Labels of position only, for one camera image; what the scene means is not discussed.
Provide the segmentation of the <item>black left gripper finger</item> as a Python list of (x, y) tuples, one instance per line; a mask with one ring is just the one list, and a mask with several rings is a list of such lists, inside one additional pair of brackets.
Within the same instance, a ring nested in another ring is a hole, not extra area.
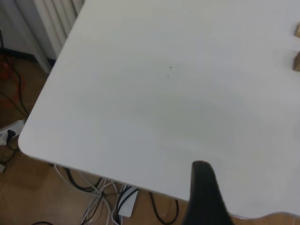
[(184, 225), (232, 225), (212, 166), (205, 161), (192, 163), (190, 199)]

